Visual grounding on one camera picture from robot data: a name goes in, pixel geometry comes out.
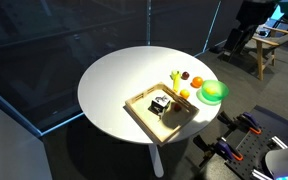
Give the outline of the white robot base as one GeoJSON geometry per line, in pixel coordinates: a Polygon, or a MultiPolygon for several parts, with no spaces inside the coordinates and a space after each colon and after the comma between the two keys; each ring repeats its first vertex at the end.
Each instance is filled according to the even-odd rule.
{"type": "Polygon", "coordinates": [[[274,180],[288,180],[288,147],[269,151],[265,163],[274,180]]]}

